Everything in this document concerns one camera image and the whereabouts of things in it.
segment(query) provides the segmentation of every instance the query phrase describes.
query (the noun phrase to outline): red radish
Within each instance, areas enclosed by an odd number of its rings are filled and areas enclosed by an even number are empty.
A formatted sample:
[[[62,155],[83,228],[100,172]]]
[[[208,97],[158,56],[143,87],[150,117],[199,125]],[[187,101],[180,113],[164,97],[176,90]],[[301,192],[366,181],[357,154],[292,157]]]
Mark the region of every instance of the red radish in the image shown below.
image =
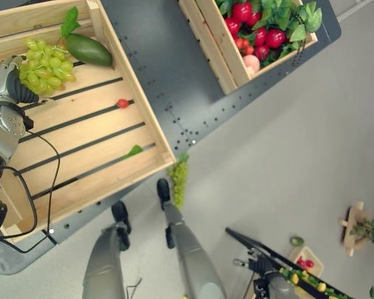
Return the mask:
[[[272,49],[279,48],[285,42],[285,33],[278,29],[270,29],[266,35],[266,45]]]
[[[257,21],[259,21],[260,19],[262,19],[262,13],[260,11],[257,11],[257,12],[253,12],[248,20],[245,21],[245,24],[247,24],[248,26],[252,27],[256,24]]]
[[[233,20],[231,17],[225,18],[224,21],[226,22],[227,28],[229,29],[231,35],[235,36],[239,31],[240,23]]]
[[[242,39],[242,46],[244,48],[248,47],[249,46],[249,39]]]
[[[121,109],[127,108],[129,106],[129,101],[121,98],[120,100],[118,100],[117,106]]]
[[[264,41],[266,40],[266,28],[261,27],[257,31],[255,31],[255,45],[259,46],[264,44]]]
[[[252,14],[252,4],[250,2],[236,3],[233,5],[231,17],[237,22],[245,22]]]
[[[254,53],[254,48],[253,46],[249,45],[244,48],[245,55],[252,55]]]
[[[260,45],[255,48],[255,56],[259,58],[260,61],[263,61],[269,56],[270,49],[266,45]]]
[[[242,37],[233,36],[233,39],[238,49],[242,49],[244,47],[244,39]]]
[[[308,266],[309,268],[313,268],[314,267],[314,263],[312,260],[306,260],[306,266]]]

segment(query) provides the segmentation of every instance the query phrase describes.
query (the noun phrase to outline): small potted plant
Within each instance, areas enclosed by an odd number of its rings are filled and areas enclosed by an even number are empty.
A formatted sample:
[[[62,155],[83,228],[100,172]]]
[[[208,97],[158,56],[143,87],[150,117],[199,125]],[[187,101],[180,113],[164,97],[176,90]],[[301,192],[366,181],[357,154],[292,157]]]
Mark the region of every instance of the small potted plant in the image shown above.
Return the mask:
[[[350,235],[355,236],[355,245],[360,246],[368,241],[374,243],[374,219],[357,217],[356,222],[350,231]]]

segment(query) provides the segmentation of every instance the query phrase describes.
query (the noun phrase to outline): perforated metal surface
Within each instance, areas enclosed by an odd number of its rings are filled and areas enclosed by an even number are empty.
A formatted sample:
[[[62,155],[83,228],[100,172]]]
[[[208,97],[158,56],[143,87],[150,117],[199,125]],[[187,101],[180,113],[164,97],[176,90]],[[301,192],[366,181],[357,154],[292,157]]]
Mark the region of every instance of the perforated metal surface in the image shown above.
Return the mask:
[[[294,70],[290,60],[225,97],[177,0],[102,2],[176,155],[188,150]],[[17,5],[17,0],[2,0],[0,10]],[[323,10],[323,24],[316,32],[319,41],[305,50],[301,64],[341,35],[329,1],[317,0],[317,5]],[[53,225],[52,237],[62,242],[133,187]],[[23,241],[26,247],[34,242],[35,237]],[[47,244],[27,257],[6,250],[1,258],[15,260],[18,263],[15,267],[22,269],[52,246]]]

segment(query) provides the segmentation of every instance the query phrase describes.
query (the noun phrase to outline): gray floor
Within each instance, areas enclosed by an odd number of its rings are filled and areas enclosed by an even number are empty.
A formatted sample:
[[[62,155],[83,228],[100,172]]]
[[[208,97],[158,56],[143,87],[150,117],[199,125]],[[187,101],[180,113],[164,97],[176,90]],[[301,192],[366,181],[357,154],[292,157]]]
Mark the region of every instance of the gray floor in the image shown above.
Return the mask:
[[[337,12],[349,3],[332,1]],[[230,226],[283,254],[299,234],[325,264],[322,278],[355,298],[374,285],[374,245],[347,257],[338,219],[357,200],[374,215],[374,1],[342,22],[342,38],[191,149],[183,214],[230,298],[241,298],[245,250]],[[174,250],[155,195],[161,174],[125,203],[132,246],[121,254],[135,299],[181,298]],[[0,299],[80,298],[82,278],[109,211],[18,275],[0,276]]]

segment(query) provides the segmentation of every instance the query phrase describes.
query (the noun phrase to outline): cucumber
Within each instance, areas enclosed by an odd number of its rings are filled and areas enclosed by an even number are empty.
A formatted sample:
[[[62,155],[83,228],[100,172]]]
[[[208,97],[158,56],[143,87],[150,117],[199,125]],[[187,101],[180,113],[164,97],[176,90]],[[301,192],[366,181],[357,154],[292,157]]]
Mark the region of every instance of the cucumber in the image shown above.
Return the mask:
[[[112,66],[112,55],[102,44],[76,33],[70,33],[65,38],[67,49],[76,59],[85,64]]]

